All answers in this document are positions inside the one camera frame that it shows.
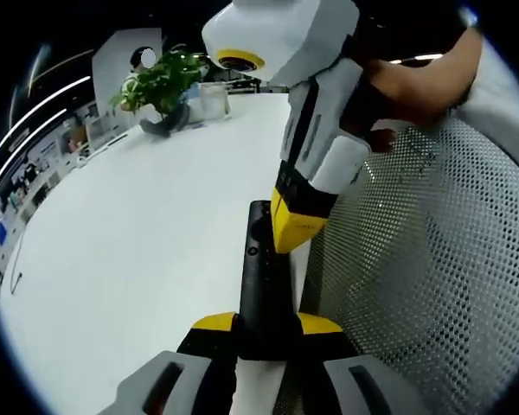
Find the cable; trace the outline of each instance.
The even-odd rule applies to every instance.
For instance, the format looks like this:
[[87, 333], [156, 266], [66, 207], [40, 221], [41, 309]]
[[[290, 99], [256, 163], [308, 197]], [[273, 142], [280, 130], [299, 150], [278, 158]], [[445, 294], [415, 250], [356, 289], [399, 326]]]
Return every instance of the cable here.
[[14, 274], [16, 273], [17, 259], [19, 258], [19, 252], [21, 252], [24, 236], [25, 236], [25, 231], [23, 230], [23, 233], [21, 234], [21, 237], [19, 239], [19, 248], [17, 248], [16, 259], [14, 259], [14, 263], [12, 265], [12, 270], [11, 270], [11, 274], [10, 274], [10, 293], [12, 296], [16, 293], [17, 284], [19, 284], [19, 280], [21, 279], [21, 277], [23, 275], [22, 273], [19, 273], [16, 283], [13, 284], [13, 279], [14, 279], [13, 277], [14, 277]]

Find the white wall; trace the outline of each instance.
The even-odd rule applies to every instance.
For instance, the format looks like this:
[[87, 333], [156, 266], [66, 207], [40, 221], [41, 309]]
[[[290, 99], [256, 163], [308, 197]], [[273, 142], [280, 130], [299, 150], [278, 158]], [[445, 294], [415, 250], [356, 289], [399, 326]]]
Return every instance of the white wall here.
[[[110, 99], [119, 93], [125, 78], [131, 72], [132, 53], [142, 47], [151, 47], [156, 56], [162, 54], [162, 31], [159, 28], [129, 29], [115, 32], [93, 57], [94, 95], [100, 116], [111, 112]], [[130, 113], [116, 109], [115, 121], [119, 132], [130, 128]]]
[[81, 108], [79, 108], [78, 110], [75, 111], [76, 114], [80, 117], [80, 120], [82, 121], [83, 124], [86, 124], [86, 123], [88, 123], [88, 121], [90, 119], [93, 119], [93, 118], [85, 118], [85, 117], [88, 115], [88, 108], [90, 108], [94, 104], [96, 104], [96, 101], [89, 102], [88, 104], [83, 105]]
[[56, 138], [64, 132], [63, 126], [60, 126], [51, 131], [45, 138], [35, 144], [27, 153], [27, 158], [31, 162], [36, 162], [37, 159], [46, 158], [50, 164], [57, 163], [61, 157], [60, 148]]

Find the human hand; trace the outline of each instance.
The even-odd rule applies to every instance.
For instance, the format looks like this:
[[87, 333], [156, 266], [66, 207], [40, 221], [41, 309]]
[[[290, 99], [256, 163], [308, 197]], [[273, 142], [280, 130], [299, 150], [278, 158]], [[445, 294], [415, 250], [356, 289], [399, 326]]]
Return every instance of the human hand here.
[[[454, 48], [425, 67], [404, 67], [385, 61], [368, 61], [363, 70], [371, 85], [389, 103], [385, 118], [399, 119], [417, 125], [428, 125], [442, 117], [466, 95], [477, 75], [482, 50], [482, 36], [467, 29]], [[341, 118], [344, 130], [351, 116]], [[392, 130], [371, 131], [365, 140], [373, 152], [389, 152], [395, 133]]]

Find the potted plant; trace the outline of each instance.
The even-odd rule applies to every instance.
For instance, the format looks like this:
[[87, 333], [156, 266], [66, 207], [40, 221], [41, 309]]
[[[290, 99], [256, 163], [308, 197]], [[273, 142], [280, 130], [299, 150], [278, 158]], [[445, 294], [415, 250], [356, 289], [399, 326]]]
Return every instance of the potted plant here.
[[183, 93], [202, 80], [203, 66], [193, 54], [186, 53], [182, 45], [177, 45], [164, 53], [152, 67], [139, 73], [124, 91], [110, 100], [110, 104], [116, 106], [124, 101], [133, 114], [152, 104], [162, 121], [154, 124], [144, 119], [140, 125], [152, 134], [168, 136], [171, 130], [180, 130], [188, 121], [189, 107]]

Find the white tabletop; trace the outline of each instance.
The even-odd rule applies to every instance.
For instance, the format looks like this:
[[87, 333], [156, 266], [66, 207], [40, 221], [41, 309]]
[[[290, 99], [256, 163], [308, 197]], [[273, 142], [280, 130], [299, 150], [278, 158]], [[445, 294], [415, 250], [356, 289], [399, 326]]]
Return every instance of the white tabletop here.
[[[286, 100], [231, 97], [230, 119], [168, 139], [135, 127], [37, 209], [16, 264], [22, 280], [12, 296], [10, 261], [0, 311], [53, 412], [99, 412], [195, 321], [238, 311], [248, 206], [271, 198]], [[295, 258], [297, 297], [308, 249]], [[233, 413], [270, 413], [283, 368], [239, 363]]]

